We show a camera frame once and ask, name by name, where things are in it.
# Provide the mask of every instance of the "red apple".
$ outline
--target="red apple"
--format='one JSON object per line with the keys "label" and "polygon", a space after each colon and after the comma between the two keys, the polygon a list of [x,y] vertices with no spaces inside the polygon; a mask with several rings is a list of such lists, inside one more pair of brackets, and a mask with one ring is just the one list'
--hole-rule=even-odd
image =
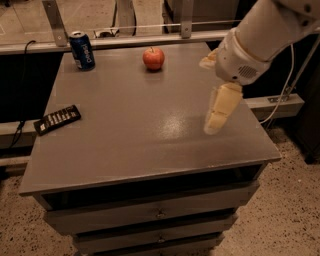
{"label": "red apple", "polygon": [[149,47],[143,53],[143,62],[150,70],[158,70],[164,62],[164,53],[160,48]]}

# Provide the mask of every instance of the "can lid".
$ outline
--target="can lid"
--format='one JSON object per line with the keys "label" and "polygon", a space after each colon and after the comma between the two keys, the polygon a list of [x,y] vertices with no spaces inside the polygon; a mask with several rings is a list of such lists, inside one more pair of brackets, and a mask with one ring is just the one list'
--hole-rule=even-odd
{"label": "can lid", "polygon": [[84,35],[85,35],[85,33],[82,31],[73,31],[73,32],[71,32],[70,37],[71,38],[81,38]]}

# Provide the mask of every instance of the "table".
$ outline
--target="table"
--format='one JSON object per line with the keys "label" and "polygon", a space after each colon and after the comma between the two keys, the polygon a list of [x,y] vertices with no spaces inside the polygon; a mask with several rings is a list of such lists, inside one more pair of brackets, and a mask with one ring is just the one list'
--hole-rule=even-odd
{"label": "table", "polygon": [[46,113],[75,104],[82,119],[38,137],[20,187],[69,234],[80,253],[172,255],[214,247],[257,178],[280,154],[244,101],[215,136],[203,131],[214,72],[198,66],[205,43],[94,52],[77,70],[65,54]]}

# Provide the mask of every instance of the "blue can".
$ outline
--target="blue can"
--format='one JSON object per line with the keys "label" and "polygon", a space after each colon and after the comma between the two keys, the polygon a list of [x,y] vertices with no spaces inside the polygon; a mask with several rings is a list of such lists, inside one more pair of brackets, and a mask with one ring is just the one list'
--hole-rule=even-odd
{"label": "blue can", "polygon": [[95,67],[92,47],[87,34],[74,31],[69,36],[73,58],[82,71],[91,70]]}

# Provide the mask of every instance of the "terrazzo floor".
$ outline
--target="terrazzo floor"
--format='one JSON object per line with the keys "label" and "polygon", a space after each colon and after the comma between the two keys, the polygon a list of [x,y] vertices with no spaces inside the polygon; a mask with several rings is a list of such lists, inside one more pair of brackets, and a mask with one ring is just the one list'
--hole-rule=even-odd
{"label": "terrazzo floor", "polygon": [[[238,209],[239,218],[224,232],[222,243],[213,251],[188,255],[320,255],[320,165],[306,165],[281,128],[269,135],[282,160],[263,171],[259,190]],[[71,238],[60,236],[42,220],[44,210],[33,198],[17,194],[21,179],[1,181],[0,255],[74,255]]]}

